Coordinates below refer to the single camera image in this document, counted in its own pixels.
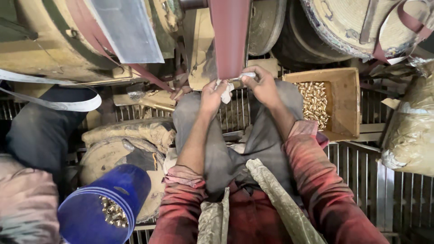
man's right hand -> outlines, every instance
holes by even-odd
[[[251,77],[243,76],[241,81],[244,85],[252,89],[255,97],[264,104],[267,108],[272,108],[282,101],[280,100],[277,92],[276,83],[274,82],[273,75],[260,66],[250,66],[243,69],[243,73],[255,72],[259,77],[259,81]]]

gray pants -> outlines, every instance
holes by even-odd
[[[94,96],[89,89],[54,85],[40,98],[51,102],[78,102]],[[6,151],[25,167],[51,173],[62,197],[68,138],[86,115],[87,112],[53,110],[30,102],[12,120],[6,135]]]
[[[289,82],[279,80],[276,80],[276,86],[286,107],[297,120],[303,119],[303,98],[298,89]],[[253,130],[246,142],[246,149],[243,154],[240,155],[228,148],[223,139],[220,122],[217,119],[211,122],[205,145],[204,167],[208,201],[218,201],[224,193],[224,188],[243,171],[245,172],[247,160],[258,158],[274,174],[294,200],[301,203],[297,197],[298,193],[289,168],[288,158],[281,151],[283,140],[270,111],[254,96],[249,97],[249,99],[251,101]],[[181,99],[173,113],[173,121],[177,130],[175,143],[178,155],[192,130],[200,102],[201,96],[198,92],[189,93]]]

blue bucket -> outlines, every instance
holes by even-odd
[[[151,179],[143,169],[129,164],[116,166],[64,200],[57,212],[60,234],[70,244],[125,243],[150,190]],[[124,210],[128,227],[106,223],[100,195]]]

sanding belt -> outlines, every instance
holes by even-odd
[[[118,62],[114,61],[104,50],[106,48],[110,52],[116,54],[104,35],[103,31],[99,27],[96,20],[93,18],[90,13],[88,7],[84,3],[83,0],[67,0],[66,5],[68,7],[69,12],[71,13],[72,19],[77,25],[80,33],[84,36],[84,38],[89,42],[89,44],[95,48],[102,55],[110,59],[112,62],[121,66]],[[174,90],[170,88],[166,83],[162,82],[160,79],[152,75],[148,72],[144,67],[137,63],[129,63],[127,64],[131,68],[135,69],[139,74],[139,77],[148,79],[151,83],[158,85],[168,92],[173,92]]]
[[[219,79],[237,78],[245,58],[250,0],[208,0]]]
[[[375,66],[382,64],[382,63],[387,63],[387,64],[396,64],[406,58],[408,58],[414,51],[414,49],[416,48],[416,46],[423,40],[425,40],[426,38],[428,38],[431,33],[433,32],[433,30],[427,28],[423,23],[421,23],[419,20],[417,20],[416,18],[414,18],[413,16],[411,16],[410,14],[408,14],[407,12],[404,11],[404,5],[406,2],[411,2],[411,1],[422,1],[427,5],[427,9],[428,11],[431,11],[431,2],[427,1],[427,0],[402,0],[399,3],[397,3],[396,5],[394,5],[391,10],[389,11],[389,13],[387,14],[386,19],[384,20],[383,24],[381,25],[380,28],[380,32],[378,33],[378,37],[377,37],[377,43],[375,45],[374,48],[374,52],[373,52],[373,57],[378,59],[377,62],[375,62],[374,64],[371,65],[371,68],[374,68]],[[413,48],[410,52],[408,52],[408,54],[406,54],[403,57],[398,57],[398,58],[392,58],[392,59],[387,59],[385,56],[385,53],[383,51],[383,49],[381,48],[381,44],[380,44],[380,37],[386,27],[387,21],[390,17],[391,12],[397,8],[397,12],[398,12],[398,17],[399,20],[409,29],[411,29],[414,33],[418,34],[418,37],[415,41],[415,44],[413,45]]]

red checkered shirt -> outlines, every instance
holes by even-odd
[[[313,226],[328,243],[388,243],[353,201],[324,151],[316,122],[297,121],[282,146]],[[205,180],[185,166],[169,169],[165,195],[150,243],[196,243]],[[250,195],[229,185],[228,243],[292,243],[276,209],[261,190]]]

